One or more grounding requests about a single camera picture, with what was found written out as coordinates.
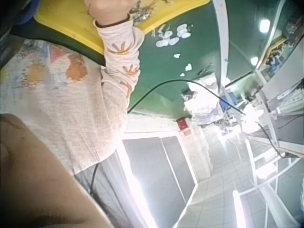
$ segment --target store aisle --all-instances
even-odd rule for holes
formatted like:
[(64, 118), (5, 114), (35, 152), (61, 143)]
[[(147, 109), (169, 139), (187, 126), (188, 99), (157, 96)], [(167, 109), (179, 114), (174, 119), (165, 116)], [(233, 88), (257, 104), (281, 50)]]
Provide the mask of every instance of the store aisle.
[[(211, 178), (201, 181), (191, 204), (178, 224), (178, 228), (236, 228), (236, 215), (232, 192), (242, 192), (253, 187), (251, 166), (246, 146), (234, 136), (219, 140), (209, 149), (214, 165)], [(242, 200), (245, 214), (262, 211), (265, 203), (258, 193), (252, 199)], [(248, 216), (247, 228), (258, 227)]]

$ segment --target ceiling light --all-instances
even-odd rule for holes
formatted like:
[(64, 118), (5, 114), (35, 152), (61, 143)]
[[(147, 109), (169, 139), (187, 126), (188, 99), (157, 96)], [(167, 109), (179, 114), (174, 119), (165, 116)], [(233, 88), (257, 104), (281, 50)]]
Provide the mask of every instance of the ceiling light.
[(268, 19), (263, 19), (260, 22), (260, 31), (262, 33), (267, 33), (270, 29), (270, 20)]
[(256, 66), (257, 62), (258, 62), (258, 57), (255, 56), (255, 57), (251, 58), (250, 62), (252, 65)]
[(233, 191), (233, 201), (237, 216), (237, 228), (246, 228), (243, 205), (238, 191)]

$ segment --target child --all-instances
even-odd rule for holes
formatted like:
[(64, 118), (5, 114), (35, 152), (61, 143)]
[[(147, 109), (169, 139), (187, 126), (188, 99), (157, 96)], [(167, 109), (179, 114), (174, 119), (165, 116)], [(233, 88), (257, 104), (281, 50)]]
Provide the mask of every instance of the child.
[(104, 43), (106, 69), (59, 45), (25, 40), (2, 69), (0, 113), (16, 115), (71, 174), (108, 158), (124, 131), (140, 74), (137, 0), (85, 0)]

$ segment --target fluorescent light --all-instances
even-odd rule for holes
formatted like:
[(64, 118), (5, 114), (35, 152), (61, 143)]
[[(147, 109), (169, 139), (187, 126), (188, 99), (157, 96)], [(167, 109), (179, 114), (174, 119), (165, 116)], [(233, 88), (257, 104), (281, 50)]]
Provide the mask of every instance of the fluorescent light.
[(237, 228), (246, 228), (245, 215), (239, 192), (235, 190), (232, 195), (237, 216)]
[(256, 66), (257, 62), (258, 62), (258, 57), (255, 56), (255, 57), (251, 58), (250, 62), (252, 65)]
[(270, 29), (270, 20), (268, 19), (263, 19), (260, 22), (260, 31), (262, 33), (267, 33)]
[(256, 170), (256, 174), (259, 179), (266, 180), (270, 174), (272, 174), (276, 171), (277, 171), (277, 167), (273, 163), (269, 163), (269, 164), (262, 166), (261, 168), (258, 168)]

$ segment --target wire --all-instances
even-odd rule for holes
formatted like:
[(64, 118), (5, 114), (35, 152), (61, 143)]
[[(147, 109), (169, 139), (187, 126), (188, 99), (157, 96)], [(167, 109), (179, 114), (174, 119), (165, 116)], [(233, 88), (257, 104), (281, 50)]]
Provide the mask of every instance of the wire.
[(100, 164), (100, 163), (97, 163), (97, 164), (95, 165), (95, 169), (94, 169), (93, 176), (92, 176), (92, 180), (91, 180), (90, 195), (93, 194), (94, 180), (95, 180), (95, 176), (96, 176), (96, 172), (97, 172), (97, 168), (98, 168), (99, 164)]
[[(236, 108), (234, 105), (230, 104), (229, 102), (225, 101), (223, 98), (221, 98), (220, 96), (216, 95), (214, 92), (212, 92), (210, 89), (208, 89), (207, 87), (203, 86), (202, 84), (198, 83), (198, 82), (195, 82), (195, 81), (191, 81), (191, 80), (187, 80), (187, 79), (173, 79), (173, 80), (168, 80), (168, 81), (165, 81), (165, 82), (162, 82), (162, 83), (159, 83), (158, 85), (156, 85), (155, 87), (153, 87), (151, 90), (149, 90), (141, 99), (139, 99), (129, 110), (128, 110), (128, 114), (133, 111), (133, 109), (135, 107), (137, 107), (137, 105), (139, 105), (150, 93), (152, 93), (155, 89), (157, 89), (158, 87), (162, 86), (162, 85), (165, 85), (165, 84), (168, 84), (168, 83), (172, 83), (172, 82), (190, 82), (190, 83), (194, 83), (194, 84), (197, 84), (198, 86), (201, 86), (203, 87), (204, 89), (206, 89), (209, 93), (211, 93), (212, 95), (214, 95), (215, 97), (217, 97), (219, 100), (221, 100), (222, 102), (224, 102), (225, 104), (227, 104), (228, 106), (230, 106), (231, 108), (233, 108), (234, 110), (236, 110), (237, 112), (241, 113), (242, 115), (245, 115), (245, 113), (243, 113), (241, 110), (239, 110), (238, 108)], [(277, 152), (277, 154), (281, 157), (281, 158), (284, 158), (284, 156), (281, 155), (281, 153), (277, 150), (277, 148), (274, 146), (274, 144), (272, 143), (269, 135), (267, 134), (267, 132), (265, 131), (265, 129), (263, 128), (263, 126), (259, 123), (259, 122), (256, 122), (259, 127), (262, 129), (262, 131), (265, 133), (267, 139), (269, 140), (271, 146), (274, 148), (274, 150)], [(95, 179), (95, 175), (96, 175), (96, 171), (97, 171), (97, 168), (98, 168), (98, 165), (99, 163), (95, 166), (95, 169), (94, 169), (94, 173), (93, 173), (93, 176), (92, 176), (92, 181), (91, 181), (91, 187), (90, 187), (90, 194), (92, 194), (93, 192), (93, 184), (94, 184), (94, 179)]]
[(303, 115), (297, 116), (296, 118), (294, 118), (294, 119), (288, 121), (287, 123), (285, 123), (283, 126), (278, 127), (278, 129), (282, 129), (282, 128), (286, 127), (286, 126), (289, 125), (291, 122), (293, 122), (293, 121), (299, 119), (300, 117), (303, 117), (303, 118), (304, 118)]
[(140, 103), (143, 101), (143, 99), (145, 99), (150, 93), (152, 93), (155, 89), (157, 89), (158, 87), (171, 83), (171, 82), (191, 82), (194, 84), (197, 84), (201, 87), (203, 87), (204, 89), (206, 89), (209, 93), (211, 93), (212, 95), (214, 95), (215, 97), (217, 97), (219, 100), (221, 100), (222, 102), (226, 103), (227, 105), (229, 105), (231, 108), (233, 108), (234, 110), (238, 111), (239, 113), (246, 115), (245, 113), (243, 113), (241, 110), (239, 110), (238, 108), (236, 108), (234, 105), (231, 105), (230, 103), (228, 103), (227, 101), (225, 101), (223, 98), (221, 98), (220, 96), (216, 95), (214, 92), (212, 92), (210, 89), (208, 89), (207, 87), (203, 86), (202, 84), (198, 83), (198, 82), (194, 82), (191, 80), (187, 80), (187, 79), (173, 79), (173, 80), (168, 80), (165, 82), (162, 82), (158, 85), (156, 85), (155, 87), (153, 87), (149, 92), (147, 92), (141, 99), (139, 99), (139, 101), (137, 101), (129, 110), (128, 110), (128, 114)]

